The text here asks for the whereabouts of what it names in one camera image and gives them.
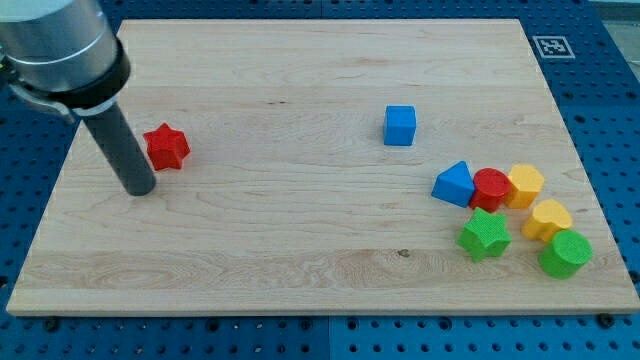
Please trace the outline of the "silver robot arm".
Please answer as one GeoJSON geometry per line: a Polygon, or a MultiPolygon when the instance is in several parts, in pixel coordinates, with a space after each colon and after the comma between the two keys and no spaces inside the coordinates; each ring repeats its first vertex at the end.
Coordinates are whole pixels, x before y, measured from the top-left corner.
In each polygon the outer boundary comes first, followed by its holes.
{"type": "Polygon", "coordinates": [[[1,85],[72,121],[102,116],[130,75],[123,45],[95,0],[1,0],[1,85]]]}

